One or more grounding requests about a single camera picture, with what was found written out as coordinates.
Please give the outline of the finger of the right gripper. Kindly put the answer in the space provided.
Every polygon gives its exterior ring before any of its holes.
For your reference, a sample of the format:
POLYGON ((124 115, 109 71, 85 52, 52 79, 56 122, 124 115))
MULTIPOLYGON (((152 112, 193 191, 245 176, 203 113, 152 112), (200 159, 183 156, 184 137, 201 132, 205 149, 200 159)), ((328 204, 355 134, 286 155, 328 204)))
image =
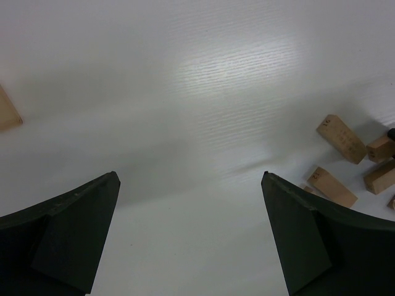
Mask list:
POLYGON ((392 141, 395 141, 395 128, 391 128, 387 132, 387 137, 389 137, 392 141))

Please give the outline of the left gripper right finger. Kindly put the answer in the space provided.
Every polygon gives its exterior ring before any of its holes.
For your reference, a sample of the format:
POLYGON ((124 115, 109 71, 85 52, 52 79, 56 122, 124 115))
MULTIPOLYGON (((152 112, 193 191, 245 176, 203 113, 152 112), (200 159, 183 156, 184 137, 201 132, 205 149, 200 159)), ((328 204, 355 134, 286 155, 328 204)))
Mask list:
POLYGON ((394 295, 394 222, 267 171, 261 186, 289 295, 394 295))

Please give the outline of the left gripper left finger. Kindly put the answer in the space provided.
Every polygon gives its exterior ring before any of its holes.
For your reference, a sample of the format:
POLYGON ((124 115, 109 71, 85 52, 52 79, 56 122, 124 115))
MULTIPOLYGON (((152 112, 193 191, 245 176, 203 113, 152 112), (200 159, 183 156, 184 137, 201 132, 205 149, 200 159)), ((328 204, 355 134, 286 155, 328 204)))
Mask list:
POLYGON ((88 295, 117 204, 106 173, 1 217, 1 295, 88 295))

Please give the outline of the wooden block box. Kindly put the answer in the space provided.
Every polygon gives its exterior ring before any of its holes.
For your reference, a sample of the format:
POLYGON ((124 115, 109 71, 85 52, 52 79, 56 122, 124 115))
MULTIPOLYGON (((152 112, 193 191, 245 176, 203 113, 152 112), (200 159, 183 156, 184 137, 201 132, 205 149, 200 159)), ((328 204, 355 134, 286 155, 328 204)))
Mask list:
POLYGON ((23 120, 2 86, 0 86, 0 95, 0 130, 4 132, 22 125, 23 120))

